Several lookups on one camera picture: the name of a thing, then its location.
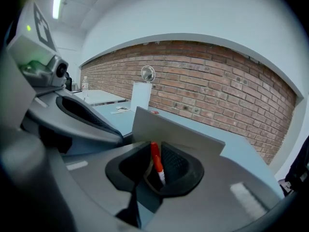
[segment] marker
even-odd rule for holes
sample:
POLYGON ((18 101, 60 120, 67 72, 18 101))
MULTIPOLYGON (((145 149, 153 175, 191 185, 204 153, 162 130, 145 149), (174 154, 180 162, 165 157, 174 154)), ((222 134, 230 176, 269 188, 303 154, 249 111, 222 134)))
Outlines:
POLYGON ((150 149, 151 149, 151 155, 153 157, 154 160, 154 167, 159 175, 159 179, 162 183, 163 186, 165 186, 165 176, 164 176, 164 170, 163 170, 163 166, 161 163, 161 158, 160 158, 160 151, 159 151, 159 147, 158 144, 155 142, 152 142, 150 144, 150 149))

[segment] black holder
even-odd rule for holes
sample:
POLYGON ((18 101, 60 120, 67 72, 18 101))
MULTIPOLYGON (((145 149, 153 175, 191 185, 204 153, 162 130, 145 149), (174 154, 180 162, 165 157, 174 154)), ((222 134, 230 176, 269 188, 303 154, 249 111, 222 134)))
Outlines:
MULTIPOLYGON (((143 179, 150 160, 150 142, 147 142, 110 160, 105 173, 118 190, 132 193, 143 179)), ((198 159, 167 143, 161 145, 161 162, 166 185, 162 185, 154 167, 145 181, 162 198, 188 194, 204 175, 204 168, 198 159)))

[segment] light blue table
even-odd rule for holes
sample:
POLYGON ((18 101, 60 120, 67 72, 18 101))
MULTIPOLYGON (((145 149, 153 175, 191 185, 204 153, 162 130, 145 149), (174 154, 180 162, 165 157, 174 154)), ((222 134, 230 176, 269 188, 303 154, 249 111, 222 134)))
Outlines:
MULTIPOLYGON (((132 132, 135 113, 128 111, 120 114, 111 114, 111 112, 117 111, 116 107, 119 105, 130 108, 130 102, 127 101, 116 104, 96 106, 94 109, 97 110, 107 120, 109 120, 114 125, 114 127, 118 129, 124 136, 132 132)), ((243 136, 205 125, 157 108, 149 107, 149 110, 158 111, 159 115, 162 117, 170 119, 178 124, 203 133, 207 136, 224 141, 225 147, 221 152, 222 157, 229 158, 232 161, 238 163, 240 166, 245 168, 247 171, 261 179, 265 184, 272 188, 280 198, 284 198, 283 192, 273 173, 256 152, 256 150, 243 136)))

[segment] brick wall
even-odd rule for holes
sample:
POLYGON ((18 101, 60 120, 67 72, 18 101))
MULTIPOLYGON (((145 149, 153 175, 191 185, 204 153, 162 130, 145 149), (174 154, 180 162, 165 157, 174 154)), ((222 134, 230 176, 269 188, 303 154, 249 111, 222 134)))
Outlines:
POLYGON ((289 128, 296 94, 249 56, 217 45, 165 41, 139 44, 82 67, 90 89, 131 99, 140 70, 156 71, 150 106, 243 135, 269 164, 289 128))

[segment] ceiling light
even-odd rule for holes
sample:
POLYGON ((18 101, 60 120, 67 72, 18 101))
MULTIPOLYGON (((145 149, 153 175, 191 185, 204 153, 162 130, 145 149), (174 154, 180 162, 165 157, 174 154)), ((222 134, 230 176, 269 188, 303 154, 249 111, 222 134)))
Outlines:
POLYGON ((54 5, 53 5, 53 18, 54 19, 58 19, 59 17, 60 2, 61 0, 54 0, 54 5))

